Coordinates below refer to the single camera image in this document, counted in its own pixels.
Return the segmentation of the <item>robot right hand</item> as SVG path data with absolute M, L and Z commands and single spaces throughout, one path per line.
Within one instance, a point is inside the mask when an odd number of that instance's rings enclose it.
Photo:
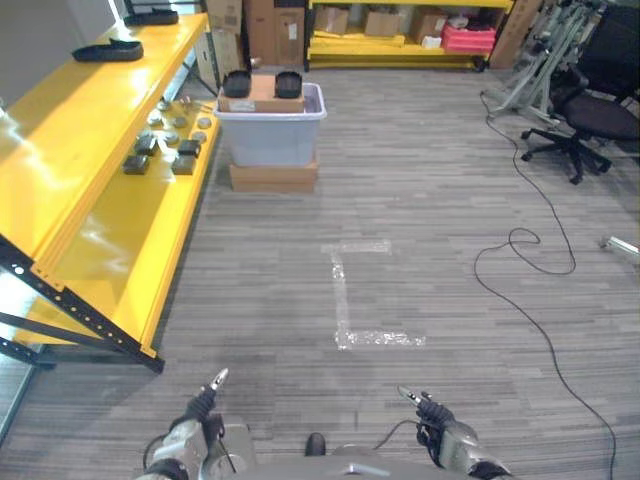
M 398 385 L 396 389 L 403 399 L 416 408 L 416 413 L 424 424 L 442 429 L 448 422 L 455 420 L 454 414 L 446 406 L 435 401 L 431 394 L 416 394 L 403 385 Z

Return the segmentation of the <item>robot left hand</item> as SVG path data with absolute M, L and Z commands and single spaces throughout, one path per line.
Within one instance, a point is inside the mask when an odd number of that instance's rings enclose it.
M 215 408 L 215 401 L 218 390 L 222 387 L 229 376 L 229 369 L 223 368 L 212 380 L 204 384 L 199 393 L 187 404 L 185 415 L 189 419 L 196 419 L 204 422 L 209 413 Z

